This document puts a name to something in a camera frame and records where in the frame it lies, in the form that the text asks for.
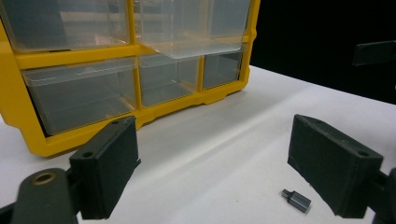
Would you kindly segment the grey adapter plug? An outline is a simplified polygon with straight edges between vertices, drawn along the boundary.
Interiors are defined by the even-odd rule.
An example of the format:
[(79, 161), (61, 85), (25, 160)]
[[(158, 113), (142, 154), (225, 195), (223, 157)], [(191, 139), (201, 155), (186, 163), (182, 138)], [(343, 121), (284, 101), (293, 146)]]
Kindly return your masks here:
[(311, 205), (310, 199), (295, 190), (289, 191), (287, 189), (283, 189), (281, 191), (281, 195), (286, 199), (287, 203), (304, 214), (308, 211)]

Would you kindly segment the small clear plastic drawer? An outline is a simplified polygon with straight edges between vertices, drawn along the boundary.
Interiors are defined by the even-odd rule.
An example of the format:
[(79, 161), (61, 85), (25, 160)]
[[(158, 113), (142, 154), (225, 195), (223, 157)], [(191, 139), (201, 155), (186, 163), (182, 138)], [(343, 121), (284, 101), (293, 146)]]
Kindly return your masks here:
[(238, 79), (242, 52), (216, 54), (205, 57), (203, 87), (214, 88)]
[(159, 53), (138, 57), (142, 105), (162, 104), (196, 92), (199, 59), (173, 59)]

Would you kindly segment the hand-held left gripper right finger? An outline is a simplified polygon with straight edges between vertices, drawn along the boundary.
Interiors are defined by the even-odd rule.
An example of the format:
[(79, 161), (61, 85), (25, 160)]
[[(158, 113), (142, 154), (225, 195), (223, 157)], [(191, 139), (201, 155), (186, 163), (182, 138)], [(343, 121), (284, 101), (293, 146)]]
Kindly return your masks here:
[(293, 118), (288, 164), (339, 217), (363, 218), (368, 208), (379, 218), (389, 216), (382, 161), (382, 155), (322, 120)]

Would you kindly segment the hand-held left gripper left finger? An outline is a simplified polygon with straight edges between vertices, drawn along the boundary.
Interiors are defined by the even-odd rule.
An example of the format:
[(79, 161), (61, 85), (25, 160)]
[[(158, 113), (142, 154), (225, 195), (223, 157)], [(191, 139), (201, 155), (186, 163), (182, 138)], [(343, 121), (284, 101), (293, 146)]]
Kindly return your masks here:
[(69, 158), (75, 209), (84, 219), (107, 219), (141, 163), (135, 117), (109, 122)]

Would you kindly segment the large clear plastic drawer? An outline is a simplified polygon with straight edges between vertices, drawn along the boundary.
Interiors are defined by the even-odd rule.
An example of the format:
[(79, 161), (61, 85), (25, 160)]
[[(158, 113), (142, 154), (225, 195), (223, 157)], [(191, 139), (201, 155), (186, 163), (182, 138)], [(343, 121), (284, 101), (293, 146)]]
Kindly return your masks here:
[(249, 8), (250, 0), (135, 0), (136, 40), (173, 59), (237, 51)]
[(130, 42), (126, 0), (0, 0), (0, 18), (18, 52)]
[(135, 110), (135, 58), (28, 69), (22, 76), (45, 132), (67, 132)]

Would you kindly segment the yellow plastic drawer cabinet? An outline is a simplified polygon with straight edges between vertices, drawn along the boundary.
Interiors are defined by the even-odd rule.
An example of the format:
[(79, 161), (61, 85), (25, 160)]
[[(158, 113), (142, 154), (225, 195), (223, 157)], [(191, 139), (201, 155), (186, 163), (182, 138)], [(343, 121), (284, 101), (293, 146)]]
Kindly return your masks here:
[[(134, 70), (136, 110), (130, 114), (136, 117), (135, 126), (140, 128), (162, 116), (194, 105), (210, 105), (227, 95), (241, 91), (248, 84), (249, 62), (253, 41), (257, 36), (256, 25), (261, 0), (251, 0), (247, 19), (247, 29), (243, 36), (246, 48), (242, 57), (240, 74), (236, 81), (206, 89), (204, 87), (205, 59), (199, 59), (198, 80), (195, 92), (154, 106), (142, 105), (140, 71)], [(104, 128), (112, 118), (98, 121), (85, 127), (47, 137), (36, 115), (34, 104), (25, 87), (21, 70), (37, 67), (57, 66), (74, 63), (92, 63), (103, 60), (150, 54), (151, 49), (135, 42), (102, 49), (84, 49), (58, 52), (20, 53), (11, 47), (0, 19), (0, 116), (5, 124), (20, 130), (29, 151), (41, 157), (66, 153), (90, 140)]]

